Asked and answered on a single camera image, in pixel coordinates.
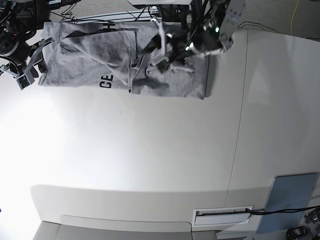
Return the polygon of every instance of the gray fabric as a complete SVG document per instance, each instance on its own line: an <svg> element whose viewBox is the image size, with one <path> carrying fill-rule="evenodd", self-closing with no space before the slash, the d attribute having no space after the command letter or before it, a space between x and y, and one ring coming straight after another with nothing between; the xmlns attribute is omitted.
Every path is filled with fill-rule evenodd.
<svg viewBox="0 0 320 240"><path fill-rule="evenodd" d="M132 94L203 99L208 59L188 58L193 73L177 70L160 74L150 65L159 51L139 52L158 33L156 26L143 24L77 25L48 22L43 38L54 42L44 48L48 73L39 85L54 87L96 86L123 89Z"/></svg>

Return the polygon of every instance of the blue panel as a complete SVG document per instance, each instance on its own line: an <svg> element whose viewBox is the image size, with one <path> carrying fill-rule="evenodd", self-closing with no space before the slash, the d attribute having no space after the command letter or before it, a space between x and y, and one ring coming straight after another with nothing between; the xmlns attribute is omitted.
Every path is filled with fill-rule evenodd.
<svg viewBox="0 0 320 240"><path fill-rule="evenodd" d="M317 178L318 173L276 177L264 208L265 211L306 208ZM304 212L276 213L263 216L256 233L264 234L294 228L300 223L303 215Z"/></svg>

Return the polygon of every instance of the gray carpet floor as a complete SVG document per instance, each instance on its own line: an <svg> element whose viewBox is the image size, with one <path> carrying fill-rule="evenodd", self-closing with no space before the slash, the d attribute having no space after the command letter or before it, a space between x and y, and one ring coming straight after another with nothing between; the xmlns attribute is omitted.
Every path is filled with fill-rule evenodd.
<svg viewBox="0 0 320 240"><path fill-rule="evenodd" d="M240 23L250 21L263 24L277 30L281 34L290 35L290 24L298 0L246 0L246 7L240 18ZM67 7L56 10L61 13ZM82 0L72 10L73 16L85 17L98 14L116 13L136 10L127 0ZM58 16L51 15L53 21L60 20ZM246 28L273 32L262 26ZM320 38L320 1L301 0L296 11L292 35L301 38Z"/></svg>

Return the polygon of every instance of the white table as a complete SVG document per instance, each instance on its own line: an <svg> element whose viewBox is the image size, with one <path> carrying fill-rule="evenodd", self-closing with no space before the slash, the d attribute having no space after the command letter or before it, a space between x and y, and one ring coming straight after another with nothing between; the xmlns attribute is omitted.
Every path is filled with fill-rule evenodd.
<svg viewBox="0 0 320 240"><path fill-rule="evenodd" d="M0 238L31 239L61 215L190 222L197 208L264 207L274 177L320 170L319 55L316 42L239 30L211 58L205 100L0 78Z"/></svg>

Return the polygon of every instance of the black cable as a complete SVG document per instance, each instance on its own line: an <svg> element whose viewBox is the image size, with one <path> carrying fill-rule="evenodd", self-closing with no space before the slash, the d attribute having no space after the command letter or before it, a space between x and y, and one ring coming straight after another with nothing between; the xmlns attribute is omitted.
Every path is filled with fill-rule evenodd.
<svg viewBox="0 0 320 240"><path fill-rule="evenodd" d="M132 13L130 13L130 12L128 12L128 11L126 11L128 14L130 14L132 17L134 17L135 18L135 20L137 20L137 21L139 21L139 18L137 18L135 15L133 15Z"/></svg>
<svg viewBox="0 0 320 240"><path fill-rule="evenodd" d="M257 23L257 22L253 22L253 21L244 21L244 22L242 22L242 23L240 23L240 24L238 25L238 28L243 27L243 26L241 26L241 25L244 24L244 23L261 25L261 26L265 27L266 29L270 29L270 30L272 30L272 31L275 31L277 34L279 33L277 30L275 30L275 29L273 29L273 28L271 28L271 27L268 27L268 26L265 26L265 25L263 25L263 24L261 24L261 23Z"/></svg>
<svg viewBox="0 0 320 240"><path fill-rule="evenodd" d="M21 8L20 12L15 12L15 14L16 14L16 15L18 15L18 14L22 13L22 12L25 10L26 5L27 5L27 3L25 2L25 3L23 4L23 6L22 6L22 8Z"/></svg>
<svg viewBox="0 0 320 240"><path fill-rule="evenodd" d="M320 40L320 37L319 38L307 37L306 39Z"/></svg>
<svg viewBox="0 0 320 240"><path fill-rule="evenodd" d="M136 20L134 21L139 21L140 16L145 12L147 6L144 7L144 9L142 10L142 12L140 12L140 14L138 15L138 17L136 18Z"/></svg>
<svg viewBox="0 0 320 240"><path fill-rule="evenodd" d="M195 35L196 31L198 30L198 27L199 27L199 25L196 26L195 30L193 31L193 33L191 34L191 36L189 37L189 39L186 41L184 47L178 52L178 54L175 55L175 56L173 56L173 57L170 59L169 64L173 63L173 62L179 57L179 55L180 55L183 51L186 50L186 47L189 46L189 44L190 44L190 42L191 42L191 40L192 40L192 37Z"/></svg>
<svg viewBox="0 0 320 240"><path fill-rule="evenodd" d="M61 15L63 16L62 21L68 16L71 19L74 19L75 17L72 17L73 12L72 10L75 8L77 3L72 4L70 7L68 7L66 10L64 10Z"/></svg>
<svg viewBox="0 0 320 240"><path fill-rule="evenodd" d="M58 13L55 13L53 11L50 11L50 13L54 14L54 15L57 15L57 16L60 16L60 17L63 17L62 15L58 14ZM106 23L113 23L112 21L110 20L101 20L101 19L78 19L78 18L70 18L70 17L65 17L66 19L69 19L69 20L72 20L71 22L75 21L75 22L85 22L85 21L97 21L97 22L106 22Z"/></svg>
<svg viewBox="0 0 320 240"><path fill-rule="evenodd" d="M2 24L4 21L6 21L8 18L10 18L12 15L12 11L8 13L7 16L5 16L1 21L0 21L0 24Z"/></svg>
<svg viewBox="0 0 320 240"><path fill-rule="evenodd" d="M210 10L204 15L201 24L203 24L206 19L211 18L211 16L210 16L211 11L212 11L212 10L211 10L211 8L210 8Z"/></svg>
<svg viewBox="0 0 320 240"><path fill-rule="evenodd" d="M151 12L150 12L150 8L151 8L151 6L148 6L148 13L150 15L150 18L152 18L152 15L151 15Z"/></svg>
<svg viewBox="0 0 320 240"><path fill-rule="evenodd" d="M26 10L30 13L31 17L34 19L34 15L32 14L32 12L28 8L26 8Z"/></svg>
<svg viewBox="0 0 320 240"><path fill-rule="evenodd" d="M16 69L16 72L21 76L23 73L21 72L21 70L18 68L18 65L15 64L12 60L10 60L9 58L5 57L5 56L0 56L0 59L4 59L9 61Z"/></svg>
<svg viewBox="0 0 320 240"><path fill-rule="evenodd" d="M259 26L259 25L253 25L253 24L246 24L246 25L241 26L240 28L243 28L243 27L246 27L246 26L259 27L259 28L261 28L263 31L265 30L262 26Z"/></svg>
<svg viewBox="0 0 320 240"><path fill-rule="evenodd" d="M202 10L201 10L201 15L199 16L200 19L204 18L204 16L205 16L206 7L207 7L208 2L209 2L209 0L204 0L204 3L202 5Z"/></svg>
<svg viewBox="0 0 320 240"><path fill-rule="evenodd" d="M305 212L305 211L317 209L317 208L320 208L320 205L311 206L311 207L304 207L304 208L281 209L278 211L263 211L263 212L253 211L253 210L246 208L245 211L247 213L250 213L251 215L264 216L264 215L270 215L270 214L294 214L294 213Z"/></svg>

